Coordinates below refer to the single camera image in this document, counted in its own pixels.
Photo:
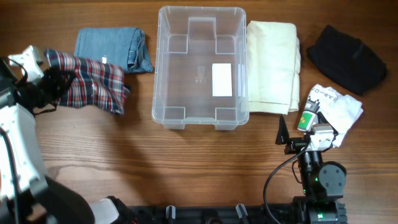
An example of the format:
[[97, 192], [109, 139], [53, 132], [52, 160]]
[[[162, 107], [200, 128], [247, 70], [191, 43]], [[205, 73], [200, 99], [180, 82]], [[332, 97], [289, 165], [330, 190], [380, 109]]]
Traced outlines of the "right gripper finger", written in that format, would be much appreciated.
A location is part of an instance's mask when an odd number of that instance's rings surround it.
[[327, 125], [329, 125], [329, 127], [333, 130], [333, 135], [334, 136], [338, 135], [337, 130], [327, 121], [327, 119], [325, 118], [325, 116], [323, 115], [323, 113], [321, 111], [319, 111], [317, 113], [317, 118], [318, 118], [318, 124], [327, 124]]
[[276, 145], [287, 144], [289, 142], [289, 139], [290, 139], [289, 131], [287, 129], [284, 116], [281, 114], [279, 116], [279, 128], [277, 131], [275, 144]]

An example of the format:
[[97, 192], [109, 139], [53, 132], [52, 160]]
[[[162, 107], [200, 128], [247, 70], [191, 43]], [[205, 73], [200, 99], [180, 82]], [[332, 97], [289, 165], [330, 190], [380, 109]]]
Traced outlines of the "red plaid shirt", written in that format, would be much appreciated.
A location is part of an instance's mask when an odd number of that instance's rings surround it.
[[52, 49], [45, 50], [45, 56], [51, 67], [75, 74], [70, 89], [60, 97], [58, 105], [95, 106], [111, 114], [124, 114], [130, 87], [124, 83], [121, 67]]

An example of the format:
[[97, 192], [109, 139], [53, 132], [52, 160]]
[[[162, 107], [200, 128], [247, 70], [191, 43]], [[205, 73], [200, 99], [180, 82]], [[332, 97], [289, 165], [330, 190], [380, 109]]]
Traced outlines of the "blue denim jeans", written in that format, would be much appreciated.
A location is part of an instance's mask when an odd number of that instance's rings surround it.
[[126, 73], [153, 72], [146, 46], [146, 34], [140, 28], [83, 28], [76, 39], [74, 55], [118, 65]]

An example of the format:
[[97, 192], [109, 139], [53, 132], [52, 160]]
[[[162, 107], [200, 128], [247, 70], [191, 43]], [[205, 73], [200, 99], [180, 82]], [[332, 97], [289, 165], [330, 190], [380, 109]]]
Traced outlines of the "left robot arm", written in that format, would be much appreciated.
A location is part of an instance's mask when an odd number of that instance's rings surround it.
[[120, 199], [88, 203], [46, 174], [34, 110], [56, 108], [74, 78], [32, 45], [1, 59], [1, 223], [139, 223]]

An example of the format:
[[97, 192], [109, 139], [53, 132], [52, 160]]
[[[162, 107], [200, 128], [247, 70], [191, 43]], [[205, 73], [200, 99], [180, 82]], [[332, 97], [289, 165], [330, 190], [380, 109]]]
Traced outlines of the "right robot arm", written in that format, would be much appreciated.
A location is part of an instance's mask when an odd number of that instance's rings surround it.
[[275, 143], [285, 145], [285, 154], [292, 154], [298, 164], [303, 197], [294, 197], [285, 223], [330, 223], [348, 222], [343, 198], [346, 184], [346, 168], [334, 161], [325, 162], [322, 154], [332, 148], [338, 135], [321, 112], [317, 113], [319, 124], [314, 124], [301, 138], [292, 138], [283, 116]]

